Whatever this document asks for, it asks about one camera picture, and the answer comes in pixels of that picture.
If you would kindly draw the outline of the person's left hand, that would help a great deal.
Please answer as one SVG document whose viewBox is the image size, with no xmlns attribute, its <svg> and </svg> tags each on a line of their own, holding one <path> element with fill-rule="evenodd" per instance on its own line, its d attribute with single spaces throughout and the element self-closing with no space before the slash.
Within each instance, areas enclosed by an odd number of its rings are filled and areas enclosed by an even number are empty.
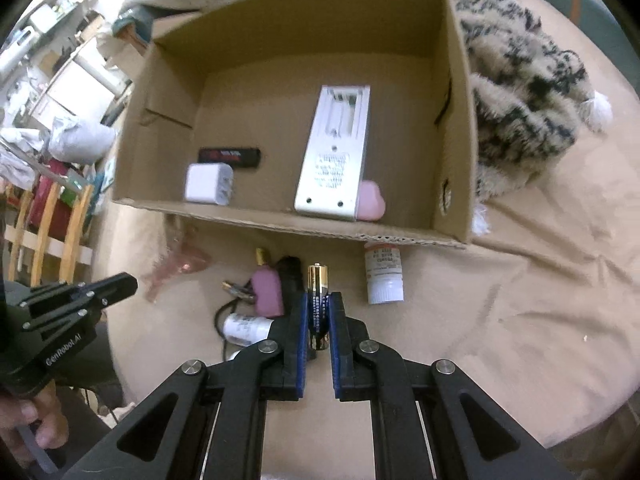
<svg viewBox="0 0 640 480">
<path fill-rule="evenodd" d="M 60 448 L 68 441 L 68 421 L 63 414 L 54 380 L 31 399 L 17 399 L 2 389 L 0 416 L 1 440 L 22 468 L 26 468 L 34 458 L 18 434 L 18 426 L 38 422 L 36 442 L 44 450 Z"/>
</svg>

